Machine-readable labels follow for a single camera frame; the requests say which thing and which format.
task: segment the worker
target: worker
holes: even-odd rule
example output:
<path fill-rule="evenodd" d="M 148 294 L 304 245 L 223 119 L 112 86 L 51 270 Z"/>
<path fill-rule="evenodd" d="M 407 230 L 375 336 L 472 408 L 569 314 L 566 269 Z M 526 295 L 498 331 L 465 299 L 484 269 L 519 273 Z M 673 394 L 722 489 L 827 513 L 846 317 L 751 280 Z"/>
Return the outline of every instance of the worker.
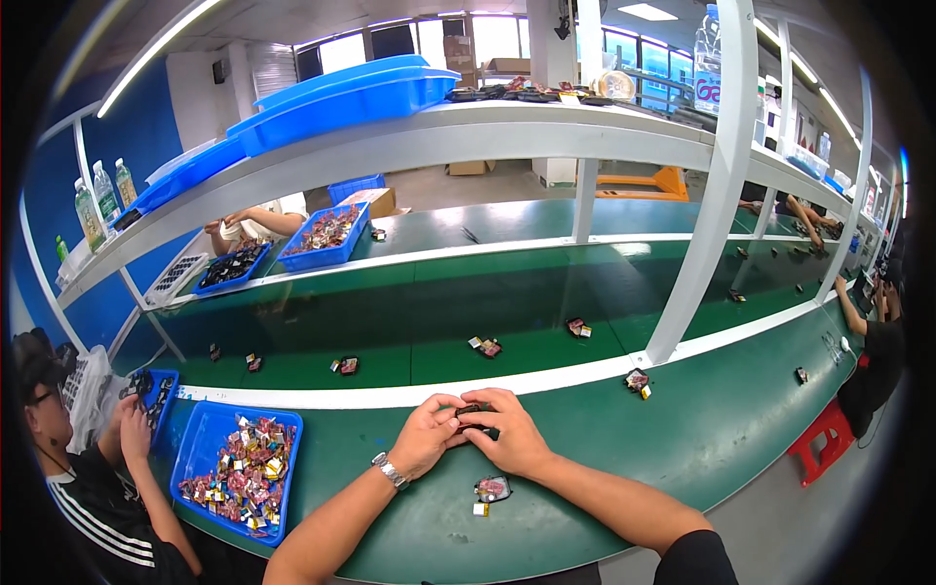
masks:
<path fill-rule="evenodd" d="M 201 564 L 147 461 L 150 428 L 137 397 L 117 403 L 96 444 L 68 453 L 62 365 L 30 333 L 13 339 L 13 354 L 39 466 L 95 571 L 108 583 L 197 583 Z M 114 472 L 123 464 L 134 485 Z"/>
<path fill-rule="evenodd" d="M 777 141 L 771 138 L 765 140 L 765 146 L 771 151 L 777 150 Z M 764 205 L 764 199 L 767 197 L 767 188 L 764 185 L 744 182 L 741 187 L 741 197 L 738 207 L 748 210 L 754 215 L 760 215 Z M 819 215 L 813 208 L 801 204 L 796 197 L 783 191 L 777 191 L 774 198 L 774 211 L 780 215 L 789 215 L 796 217 L 810 235 L 810 241 L 819 250 L 824 250 L 826 245 L 823 239 L 816 232 L 817 226 L 838 227 L 839 222 Z"/>
<path fill-rule="evenodd" d="M 874 411 L 881 408 L 900 381 L 903 372 L 903 324 L 900 314 L 902 274 L 898 266 L 887 267 L 874 287 L 877 319 L 865 320 L 848 298 L 845 279 L 835 277 L 835 292 L 848 329 L 865 338 L 865 348 L 854 373 L 839 388 L 839 408 L 848 420 L 852 435 L 860 439 L 868 431 Z"/>
<path fill-rule="evenodd" d="M 205 226 L 205 233 L 212 236 L 215 255 L 223 256 L 245 241 L 288 238 L 299 231 L 307 219 L 305 195 L 294 193 L 216 219 Z"/>
<path fill-rule="evenodd" d="M 468 402 L 487 402 L 496 412 L 455 418 L 451 408 L 440 410 Z M 471 428 L 456 434 L 461 423 L 498 429 L 500 436 L 495 442 Z M 418 406 L 390 452 L 375 458 L 380 465 L 372 465 L 286 537 L 267 565 L 264 583 L 325 583 L 396 495 L 400 481 L 418 480 L 446 449 L 468 441 L 506 473 L 555 491 L 624 540 L 655 550 L 661 557 L 657 585 L 737 583 L 721 538 L 700 512 L 638 481 L 556 455 L 513 392 L 500 388 L 460 397 L 435 394 Z"/>

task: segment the white t-shirt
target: white t-shirt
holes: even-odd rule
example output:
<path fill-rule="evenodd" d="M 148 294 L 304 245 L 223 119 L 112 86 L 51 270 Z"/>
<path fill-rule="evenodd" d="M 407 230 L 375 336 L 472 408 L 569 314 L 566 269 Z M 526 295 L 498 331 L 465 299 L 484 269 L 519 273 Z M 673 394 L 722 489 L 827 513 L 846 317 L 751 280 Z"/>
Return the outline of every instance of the white t-shirt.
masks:
<path fill-rule="evenodd" d="M 309 213 L 305 211 L 305 195 L 302 193 L 280 197 L 255 207 L 274 213 L 297 213 L 302 216 L 303 221 L 309 219 Z M 275 231 L 266 229 L 252 219 L 245 219 L 233 226 L 226 226 L 224 222 L 221 223 L 221 237 L 225 240 L 236 241 L 241 237 L 241 233 L 247 238 L 265 238 L 267 240 L 279 240 L 285 237 Z"/>

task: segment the orange pallet jack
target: orange pallet jack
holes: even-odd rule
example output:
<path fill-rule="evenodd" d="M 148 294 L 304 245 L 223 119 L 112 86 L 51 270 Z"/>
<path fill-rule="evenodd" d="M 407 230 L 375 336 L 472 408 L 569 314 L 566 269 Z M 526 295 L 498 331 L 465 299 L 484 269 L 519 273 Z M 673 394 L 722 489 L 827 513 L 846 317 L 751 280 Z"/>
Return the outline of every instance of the orange pallet jack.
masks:
<path fill-rule="evenodd" d="M 598 184 L 636 184 L 656 187 L 657 191 L 610 191 L 595 192 L 596 197 L 612 199 L 651 199 L 654 201 L 688 201 L 686 181 L 682 179 L 682 169 L 679 167 L 663 167 L 652 177 L 636 177 L 631 175 L 598 175 Z"/>

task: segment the wristwatch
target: wristwatch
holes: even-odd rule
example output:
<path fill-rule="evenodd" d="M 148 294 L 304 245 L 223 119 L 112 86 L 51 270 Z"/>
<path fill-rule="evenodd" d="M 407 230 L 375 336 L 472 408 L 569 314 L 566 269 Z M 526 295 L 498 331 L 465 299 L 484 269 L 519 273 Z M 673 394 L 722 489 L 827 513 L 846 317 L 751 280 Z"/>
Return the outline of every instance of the wristwatch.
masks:
<path fill-rule="evenodd" d="M 393 487 L 397 491 L 403 491 L 406 488 L 409 488 L 409 482 L 406 481 L 406 478 L 397 472 L 396 468 L 393 466 L 387 459 L 387 453 L 378 453 L 376 457 L 371 460 L 371 466 L 376 465 L 380 468 L 380 471 L 384 472 L 390 481 L 393 482 Z"/>

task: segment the white metal shelf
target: white metal shelf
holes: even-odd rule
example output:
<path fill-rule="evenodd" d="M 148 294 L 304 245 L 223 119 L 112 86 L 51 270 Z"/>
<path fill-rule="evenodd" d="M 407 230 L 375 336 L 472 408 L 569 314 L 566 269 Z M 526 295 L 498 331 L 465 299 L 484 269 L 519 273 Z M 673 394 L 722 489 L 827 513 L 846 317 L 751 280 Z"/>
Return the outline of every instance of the white metal shelf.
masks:
<path fill-rule="evenodd" d="M 58 296 L 62 308 L 121 267 L 228 213 L 353 177 L 474 160 L 595 158 L 708 171 L 714 135 L 618 107 L 484 101 L 442 104 L 345 128 L 249 158 L 144 215 Z M 847 215 L 851 205 L 767 149 L 748 180 Z"/>

